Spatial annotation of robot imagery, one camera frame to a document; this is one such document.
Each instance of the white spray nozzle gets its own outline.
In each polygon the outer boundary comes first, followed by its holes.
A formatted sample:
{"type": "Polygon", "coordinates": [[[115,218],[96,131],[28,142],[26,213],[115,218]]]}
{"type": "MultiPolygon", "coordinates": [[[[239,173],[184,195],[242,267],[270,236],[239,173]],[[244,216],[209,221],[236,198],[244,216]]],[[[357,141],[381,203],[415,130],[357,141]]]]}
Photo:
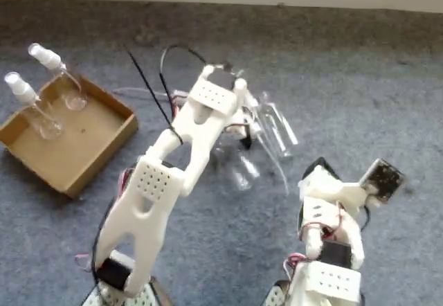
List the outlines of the white spray nozzle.
{"type": "Polygon", "coordinates": [[[28,48],[28,52],[37,59],[40,64],[50,70],[59,68],[62,63],[62,58],[57,53],[44,48],[38,43],[31,44],[28,48]]]}
{"type": "Polygon", "coordinates": [[[23,80],[17,72],[9,72],[6,74],[5,82],[20,102],[31,104],[36,99],[37,94],[34,89],[23,80]]]}

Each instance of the red wire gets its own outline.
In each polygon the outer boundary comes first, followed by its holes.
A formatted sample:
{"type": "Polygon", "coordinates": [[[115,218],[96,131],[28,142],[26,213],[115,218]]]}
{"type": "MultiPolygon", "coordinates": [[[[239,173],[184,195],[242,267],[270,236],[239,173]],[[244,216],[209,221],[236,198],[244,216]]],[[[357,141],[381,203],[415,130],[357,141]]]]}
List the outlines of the red wire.
{"type": "Polygon", "coordinates": [[[312,225],[312,224],[318,224],[321,228],[326,228],[329,231],[328,233],[325,233],[322,236],[322,239],[326,239],[326,238],[333,236],[335,234],[335,232],[337,232],[337,230],[341,227],[342,215],[341,215],[340,209],[341,208],[339,208],[339,210],[338,210],[338,226],[336,228],[332,228],[331,226],[324,224],[322,222],[307,222],[305,225],[303,225],[300,228],[300,232],[298,234],[298,239],[299,240],[302,239],[303,231],[304,231],[305,227],[312,225]]]}

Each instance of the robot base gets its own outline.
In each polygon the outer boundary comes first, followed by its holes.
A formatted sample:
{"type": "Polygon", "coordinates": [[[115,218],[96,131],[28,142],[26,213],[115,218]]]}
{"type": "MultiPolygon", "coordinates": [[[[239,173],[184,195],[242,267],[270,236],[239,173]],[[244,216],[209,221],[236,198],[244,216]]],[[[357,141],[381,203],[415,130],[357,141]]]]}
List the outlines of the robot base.
{"type": "Polygon", "coordinates": [[[97,287],[94,287],[82,306],[172,306],[168,295],[154,277],[135,298],[127,298],[121,291],[108,285],[105,287],[100,284],[100,291],[102,297],[98,295],[97,287]]]}

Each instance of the black wire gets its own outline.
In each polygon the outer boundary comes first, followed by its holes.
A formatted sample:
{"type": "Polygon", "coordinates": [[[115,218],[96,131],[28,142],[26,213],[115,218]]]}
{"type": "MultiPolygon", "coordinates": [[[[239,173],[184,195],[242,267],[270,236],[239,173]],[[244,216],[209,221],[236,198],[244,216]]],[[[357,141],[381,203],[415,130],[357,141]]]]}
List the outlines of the black wire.
{"type": "Polygon", "coordinates": [[[363,232],[363,230],[368,227],[368,224],[371,220],[371,210],[369,210],[368,206],[366,205],[363,206],[363,209],[365,210],[366,213],[366,221],[365,224],[363,224],[363,226],[360,228],[360,232],[363,232]]]}
{"type": "Polygon", "coordinates": [[[360,303],[359,306],[365,306],[366,305],[366,297],[363,294],[363,292],[360,291],[360,303]]]}
{"type": "Polygon", "coordinates": [[[182,43],[171,44],[165,50],[163,50],[163,53],[160,58],[159,76],[160,76],[161,84],[163,85],[163,88],[166,91],[166,95],[168,95],[168,100],[169,100],[169,103],[171,106],[172,116],[174,116],[174,104],[172,103],[172,96],[171,96],[171,93],[168,89],[168,85],[166,84],[165,77],[163,75],[163,65],[165,64],[166,55],[174,48],[182,48],[183,50],[186,50],[187,52],[191,53],[195,57],[199,58],[199,60],[201,62],[206,64],[205,58],[203,58],[198,52],[196,52],[196,50],[194,50],[194,49],[190,48],[189,46],[182,44],[182,43]]]}
{"type": "MultiPolygon", "coordinates": [[[[146,79],[146,77],[145,77],[145,74],[143,73],[143,71],[142,71],[140,65],[138,64],[136,58],[132,55],[131,51],[129,51],[129,49],[128,49],[127,47],[125,47],[125,48],[126,48],[126,52],[127,52],[128,55],[131,57],[132,63],[133,63],[134,66],[137,68],[138,73],[140,74],[141,78],[143,79],[143,82],[145,83],[145,86],[146,86],[147,90],[150,91],[152,98],[154,99],[155,103],[157,104],[157,107],[159,107],[161,113],[163,114],[163,117],[165,117],[166,121],[168,122],[170,130],[171,130],[171,131],[177,136],[177,138],[179,138],[179,140],[180,140],[180,144],[183,145],[183,139],[181,138],[181,136],[179,136],[179,134],[177,133],[177,131],[175,130],[175,128],[173,128],[173,126],[172,126],[172,124],[171,124],[171,121],[169,120],[168,116],[166,115],[165,110],[163,110],[163,108],[162,108],[162,106],[161,106],[159,100],[158,100],[157,97],[155,96],[155,93],[154,93],[154,91],[152,90],[152,88],[151,88],[149,82],[147,81],[147,79],[146,79]]],[[[170,93],[169,93],[169,91],[168,91],[166,88],[165,88],[165,90],[166,90],[166,94],[168,95],[168,98],[170,99],[170,93]]]]}
{"type": "Polygon", "coordinates": [[[109,304],[103,298],[103,295],[102,295],[102,292],[101,292],[100,286],[99,286],[99,279],[98,279],[97,270],[96,270],[96,251],[97,251],[98,238],[100,237],[100,232],[101,232],[103,226],[105,225],[106,219],[108,218],[109,212],[111,211],[112,206],[114,205],[114,202],[115,202],[114,198],[109,202],[108,207],[106,208],[105,214],[103,215],[103,218],[101,219],[101,221],[98,225],[98,231],[97,231],[96,237],[94,238],[94,243],[92,245],[91,273],[92,273],[92,277],[94,279],[94,283],[97,288],[97,295],[99,296],[101,301],[105,304],[105,306],[109,306],[109,304]]]}

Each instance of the robotic arm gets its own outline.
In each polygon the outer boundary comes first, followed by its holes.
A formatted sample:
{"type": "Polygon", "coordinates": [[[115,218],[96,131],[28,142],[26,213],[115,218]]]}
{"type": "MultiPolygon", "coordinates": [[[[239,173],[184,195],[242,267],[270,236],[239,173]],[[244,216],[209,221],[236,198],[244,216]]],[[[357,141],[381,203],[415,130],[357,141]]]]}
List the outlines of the robotic arm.
{"type": "Polygon", "coordinates": [[[220,71],[218,66],[205,66],[171,129],[138,159],[100,231],[92,265],[101,284],[118,290],[121,300],[143,293],[178,197],[192,192],[225,126],[239,118],[245,104],[256,103],[244,79],[234,79],[232,90],[214,83],[213,75],[220,71]],[[192,145],[185,170],[165,161],[181,141],[192,145]],[[134,260],[114,250],[126,234],[134,237],[134,260]]]}
{"type": "Polygon", "coordinates": [[[356,270],[363,264],[364,252],[356,216],[362,206],[387,203],[403,180],[403,174],[381,159],[358,183],[342,182],[323,158],[311,164],[298,184],[302,201],[298,228],[307,255],[290,255],[289,282],[275,285],[264,306],[361,303],[361,275],[356,270]],[[270,296],[278,303],[272,303],[270,296]]]}

